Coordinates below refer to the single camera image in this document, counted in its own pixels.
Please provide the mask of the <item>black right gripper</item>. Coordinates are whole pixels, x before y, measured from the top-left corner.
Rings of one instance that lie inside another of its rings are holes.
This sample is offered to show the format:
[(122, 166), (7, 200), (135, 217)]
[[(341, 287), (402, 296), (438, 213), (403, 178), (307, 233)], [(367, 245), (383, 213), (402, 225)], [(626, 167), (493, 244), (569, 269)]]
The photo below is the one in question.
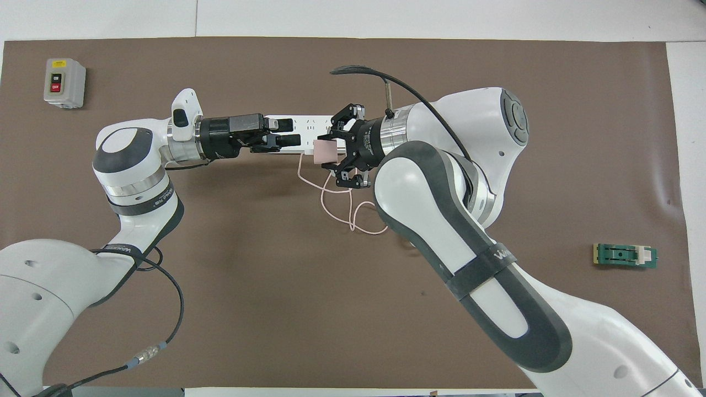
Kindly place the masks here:
[(331, 118), (331, 134), (343, 131), (351, 120), (357, 120), (350, 129), (355, 140), (346, 141), (346, 151), (355, 152), (353, 165), (343, 163), (335, 167), (338, 187), (364, 189), (370, 187), (369, 171), (380, 165), (385, 157), (381, 144), (381, 124), (383, 119), (363, 120), (365, 106), (348, 104)]

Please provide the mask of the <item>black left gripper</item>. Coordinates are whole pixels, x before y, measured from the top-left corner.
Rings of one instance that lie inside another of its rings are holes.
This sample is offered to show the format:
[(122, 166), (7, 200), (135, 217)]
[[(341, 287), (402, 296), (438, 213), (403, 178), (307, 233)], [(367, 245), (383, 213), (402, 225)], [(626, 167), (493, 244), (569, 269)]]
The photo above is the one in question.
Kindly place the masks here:
[(203, 118), (199, 143), (209, 160), (236, 158), (244, 147), (252, 153), (274, 153), (302, 143), (299, 134), (270, 131), (292, 132), (293, 119), (267, 119), (262, 114)]

